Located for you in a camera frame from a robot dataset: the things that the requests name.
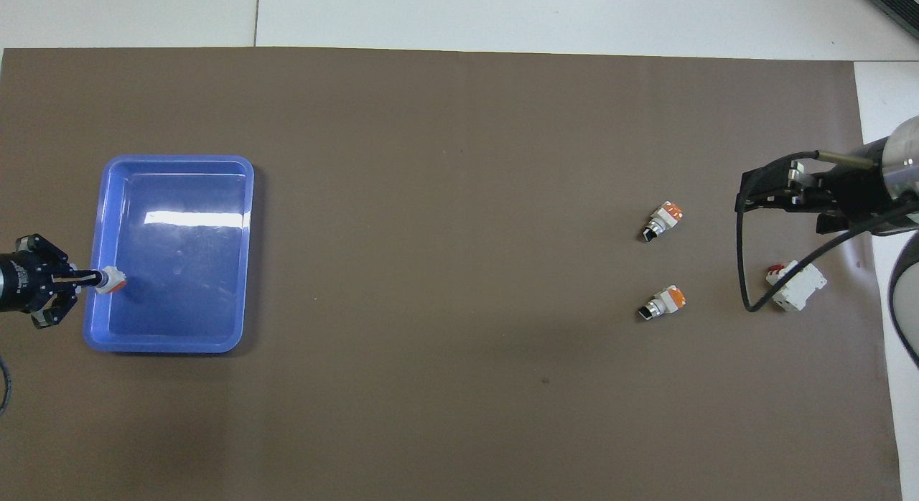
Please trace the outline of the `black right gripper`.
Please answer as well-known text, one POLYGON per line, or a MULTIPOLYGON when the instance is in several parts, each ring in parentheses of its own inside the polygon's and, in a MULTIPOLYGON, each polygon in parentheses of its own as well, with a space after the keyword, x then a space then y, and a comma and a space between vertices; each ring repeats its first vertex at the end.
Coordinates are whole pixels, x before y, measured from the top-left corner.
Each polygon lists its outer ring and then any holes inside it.
POLYGON ((750 170, 741 176, 734 211, 818 213, 815 233, 853 230, 857 224, 876 219, 894 207, 883 182, 880 159, 874 159, 873 164, 871 169, 836 165, 819 172, 810 160, 792 159, 788 164, 750 170), (817 193, 828 194, 830 205, 823 207, 817 193))

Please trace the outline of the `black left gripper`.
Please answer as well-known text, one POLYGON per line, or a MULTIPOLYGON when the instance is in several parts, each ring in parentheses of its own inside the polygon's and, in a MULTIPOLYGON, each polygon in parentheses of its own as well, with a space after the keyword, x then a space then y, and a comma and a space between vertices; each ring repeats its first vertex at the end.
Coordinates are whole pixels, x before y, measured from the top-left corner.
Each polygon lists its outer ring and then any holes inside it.
POLYGON ((16 250, 1 255, 1 312, 29 312, 37 329, 59 324, 78 302, 78 289, 103 283, 102 272, 73 268, 37 233, 18 239, 16 250))

